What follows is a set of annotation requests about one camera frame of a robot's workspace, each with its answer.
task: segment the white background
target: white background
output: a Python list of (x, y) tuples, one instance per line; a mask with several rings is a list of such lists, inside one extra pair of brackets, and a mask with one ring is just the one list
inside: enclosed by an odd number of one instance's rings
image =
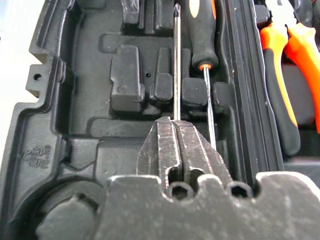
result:
[(38, 100), (25, 87), (30, 65), (40, 63), (29, 45), (45, 0), (7, 1), (6, 17), (0, 20), (0, 163), (15, 104)]

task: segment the black plastic tool case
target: black plastic tool case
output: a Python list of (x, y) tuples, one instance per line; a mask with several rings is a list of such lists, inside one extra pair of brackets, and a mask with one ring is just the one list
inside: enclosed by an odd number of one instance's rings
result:
[[(172, 115), (174, 1), (140, 2), (130, 12), (125, 0), (45, 1), (30, 46), (42, 64), (30, 67), (26, 84), (39, 100), (16, 105), (3, 156), (1, 240), (38, 239), (49, 210), (74, 193), (98, 209), (106, 180), (136, 174), (153, 121)], [(180, 3), (183, 75), (202, 78), (188, 63)], [(254, 3), (216, 0), (216, 12), (217, 150), (233, 179), (253, 186), (256, 173), (284, 169)], [(192, 99), (185, 84), (182, 119), (207, 138), (205, 93)]]

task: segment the orange and black screwdriver handle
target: orange and black screwdriver handle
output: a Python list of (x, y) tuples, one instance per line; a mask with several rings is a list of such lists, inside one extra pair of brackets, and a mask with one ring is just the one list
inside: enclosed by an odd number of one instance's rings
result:
[(265, 81), (269, 100), (275, 115), (282, 153), (295, 155), (300, 149), (300, 134), (291, 106), (281, 68), (284, 47), (288, 35), (273, 23), (260, 31), (264, 56)]
[(217, 18), (215, 0), (187, 0), (185, 8), (193, 52), (191, 64), (199, 71), (203, 66), (213, 69), (218, 66), (214, 48)]

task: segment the orange grip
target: orange grip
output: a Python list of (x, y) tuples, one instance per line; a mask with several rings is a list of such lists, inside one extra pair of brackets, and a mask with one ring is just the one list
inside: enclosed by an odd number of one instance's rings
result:
[(284, 47), (288, 43), (287, 30), (285, 29), (285, 27), (283, 29), (280, 29), (275, 25), (273, 25), (273, 23), (271, 23), (268, 27), (265, 27), (260, 31), (260, 37), (261, 37), (262, 49), (263, 50), (271, 49), (273, 51), (274, 69), (276, 74), (276, 80), (281, 92), (281, 96), (291, 122), (295, 126), (298, 126), (297, 120), (294, 114), (294, 110), (291, 106), (290, 99), (287, 93), (287, 89), (286, 89), (286, 85), (285, 85), (285, 81), (282, 73), (282, 68), (281, 68), (282, 53), (283, 53)]
[(216, 12), (216, 3), (215, 3), (215, 0), (211, 0), (211, 6), (212, 6), (213, 17), (214, 17), (214, 19), (217, 19), (217, 18), (216, 18), (217, 12)]
[(303, 73), (312, 93), (315, 107), (315, 124), (320, 134), (320, 53), (316, 46), (314, 28), (298, 23), (288, 28), (290, 39), (284, 49)]

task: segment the screwdriver shaft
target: screwdriver shaft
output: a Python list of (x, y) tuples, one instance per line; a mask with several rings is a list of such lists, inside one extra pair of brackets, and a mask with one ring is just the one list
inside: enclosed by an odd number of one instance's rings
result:
[(207, 118), (208, 118), (208, 128), (209, 128), (209, 138), (211, 147), (214, 150), (217, 150), (216, 146), (216, 133), (215, 133), (215, 120), (214, 120), (214, 110), (212, 107), (211, 101), (211, 85), (210, 85), (210, 74), (209, 74), (209, 67), (205, 66), (203, 68), (204, 74), (204, 81), (207, 89), (208, 94), (208, 109), (207, 109)]
[(181, 13), (180, 5), (174, 6), (174, 76), (173, 76), (173, 120), (181, 119)]

